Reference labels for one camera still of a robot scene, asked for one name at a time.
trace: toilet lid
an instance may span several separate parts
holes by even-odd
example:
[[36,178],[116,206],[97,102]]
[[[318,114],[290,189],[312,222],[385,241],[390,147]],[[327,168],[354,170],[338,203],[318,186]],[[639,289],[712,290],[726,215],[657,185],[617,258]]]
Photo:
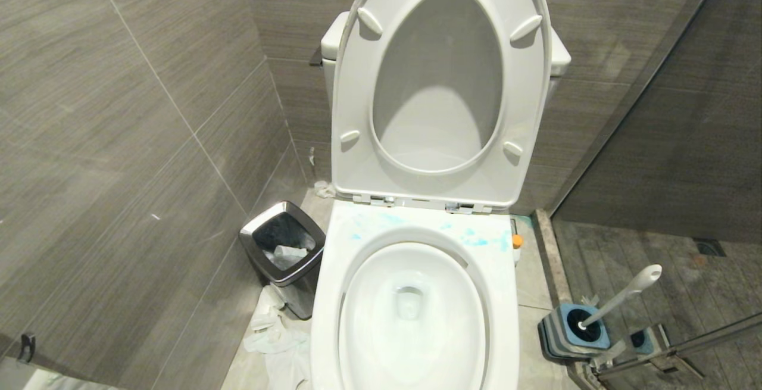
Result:
[[485,322],[476,287],[445,252],[383,247],[357,269],[339,321],[346,390],[476,390]]
[[551,37],[545,0],[355,0],[335,74],[337,190],[360,202],[514,203]]

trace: toilet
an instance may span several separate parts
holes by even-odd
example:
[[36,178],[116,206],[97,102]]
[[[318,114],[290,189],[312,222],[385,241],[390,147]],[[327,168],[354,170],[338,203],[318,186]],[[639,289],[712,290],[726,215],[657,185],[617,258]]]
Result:
[[516,388],[509,212],[571,61],[545,0],[355,0],[321,51],[337,200],[313,388]]

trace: stainless steel trash can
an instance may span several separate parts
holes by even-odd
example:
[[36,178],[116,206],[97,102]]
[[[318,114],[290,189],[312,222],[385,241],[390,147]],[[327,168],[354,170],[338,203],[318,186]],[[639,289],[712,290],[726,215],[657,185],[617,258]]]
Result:
[[294,203],[278,202],[248,222],[239,240],[286,306],[302,320],[312,317],[326,243],[315,221]]

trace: floor drain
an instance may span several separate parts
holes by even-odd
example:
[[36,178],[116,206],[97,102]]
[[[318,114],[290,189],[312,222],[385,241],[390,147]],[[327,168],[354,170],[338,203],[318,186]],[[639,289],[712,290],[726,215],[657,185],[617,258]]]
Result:
[[722,246],[719,245],[719,241],[714,238],[694,238],[694,243],[696,243],[696,247],[699,249],[700,254],[717,257],[727,256],[724,254]]

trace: toilet brush handle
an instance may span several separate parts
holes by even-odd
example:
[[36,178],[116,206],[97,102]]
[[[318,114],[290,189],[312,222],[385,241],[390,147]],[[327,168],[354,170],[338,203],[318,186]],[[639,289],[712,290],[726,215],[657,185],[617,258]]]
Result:
[[626,298],[629,298],[629,296],[640,293],[651,287],[651,285],[654,284],[660,276],[661,265],[646,266],[646,268],[643,268],[643,270],[640,271],[638,275],[629,282],[627,287],[622,289],[621,292],[617,293],[617,296],[614,296],[611,300],[609,300],[604,306],[601,307],[601,309],[596,311],[595,314],[591,315],[584,322],[582,322],[580,327],[588,327],[591,323],[600,320],[601,317],[604,317],[604,315],[606,315],[609,311],[620,306],[620,304],[625,301]]

